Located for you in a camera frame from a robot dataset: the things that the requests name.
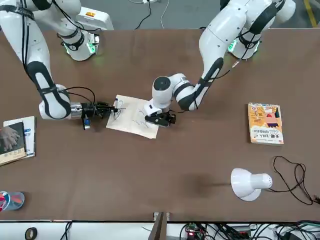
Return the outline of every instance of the table surface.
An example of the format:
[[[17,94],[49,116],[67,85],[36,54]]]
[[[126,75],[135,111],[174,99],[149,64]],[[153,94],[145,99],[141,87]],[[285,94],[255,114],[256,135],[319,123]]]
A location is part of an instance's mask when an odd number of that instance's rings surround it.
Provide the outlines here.
[[[106,120],[88,131],[77,120],[42,120],[41,98],[1,35],[0,122],[36,116],[37,140],[36,157],[0,167],[1,190],[26,194],[23,208],[0,219],[150,221],[153,212],[167,211],[173,221],[319,220],[319,206],[289,193],[264,191],[244,202],[230,186],[231,171],[244,168],[270,174],[273,188],[285,190],[271,167],[283,155],[306,165],[306,188],[320,194],[319,34],[267,31],[257,54],[216,80],[199,110],[179,114],[152,140],[106,129]],[[89,87],[100,101],[113,103],[117,94],[149,100],[156,77],[184,73],[196,83],[203,71],[200,30],[104,32],[98,55],[84,62],[68,57],[54,32],[44,35],[54,81]],[[227,54],[222,72],[234,61]],[[284,146],[249,142],[249,102],[281,106]],[[277,167],[293,186],[294,166]]]

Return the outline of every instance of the gray floor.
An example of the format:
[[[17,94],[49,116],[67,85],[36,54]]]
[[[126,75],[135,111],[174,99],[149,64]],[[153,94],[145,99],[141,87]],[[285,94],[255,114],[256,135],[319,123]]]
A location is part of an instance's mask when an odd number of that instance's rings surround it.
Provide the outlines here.
[[[304,0],[294,0],[296,11],[286,23],[274,24],[273,28],[311,28]],[[141,29],[161,28],[160,18],[168,0],[151,3],[151,16],[146,19]],[[134,4],[128,0],[81,0],[82,6],[106,12],[116,30],[132,30],[148,15],[148,4]],[[220,10],[219,0],[170,0],[163,17],[163,24],[168,29],[197,29],[205,27]],[[314,8],[314,15],[320,20],[320,11]]]

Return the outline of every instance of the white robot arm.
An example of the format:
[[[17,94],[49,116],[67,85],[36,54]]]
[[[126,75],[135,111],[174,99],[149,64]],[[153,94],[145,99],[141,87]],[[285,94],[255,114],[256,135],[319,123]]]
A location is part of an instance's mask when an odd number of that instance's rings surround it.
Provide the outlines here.
[[[0,0],[0,26],[42,98],[39,105],[42,118],[80,118],[83,117],[83,112],[79,113],[83,106],[71,104],[66,88],[52,79],[48,46],[36,21],[57,31],[76,61],[86,60],[94,54],[89,46],[91,33],[64,21],[57,6],[69,16],[75,16],[81,10],[79,0]],[[95,112],[93,107],[90,107],[91,113]]]
[[[162,127],[174,124],[175,115],[170,114],[173,97],[183,111],[198,109],[223,67],[229,45],[237,39],[239,42],[232,54],[239,59],[250,58],[259,43],[261,32],[271,26],[277,14],[282,14],[279,18],[285,20],[294,11],[292,0],[230,0],[200,37],[203,74],[198,83],[192,85],[182,73],[158,77],[153,82],[152,99],[144,106],[145,120]]]

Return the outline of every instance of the white desk lamp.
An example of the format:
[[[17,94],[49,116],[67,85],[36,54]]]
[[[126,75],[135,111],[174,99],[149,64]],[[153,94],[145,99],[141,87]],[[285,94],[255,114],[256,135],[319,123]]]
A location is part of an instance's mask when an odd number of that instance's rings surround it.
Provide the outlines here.
[[[251,172],[235,168],[231,173],[231,186],[234,194],[243,201],[254,201],[261,194],[261,189],[272,186],[272,178],[266,173],[252,174]]]

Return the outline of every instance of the cup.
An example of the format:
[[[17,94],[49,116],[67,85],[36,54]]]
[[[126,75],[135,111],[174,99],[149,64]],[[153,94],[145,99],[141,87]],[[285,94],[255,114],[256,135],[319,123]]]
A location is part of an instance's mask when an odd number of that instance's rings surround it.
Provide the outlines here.
[[[23,206],[25,195],[20,191],[0,191],[0,212],[17,210]]]

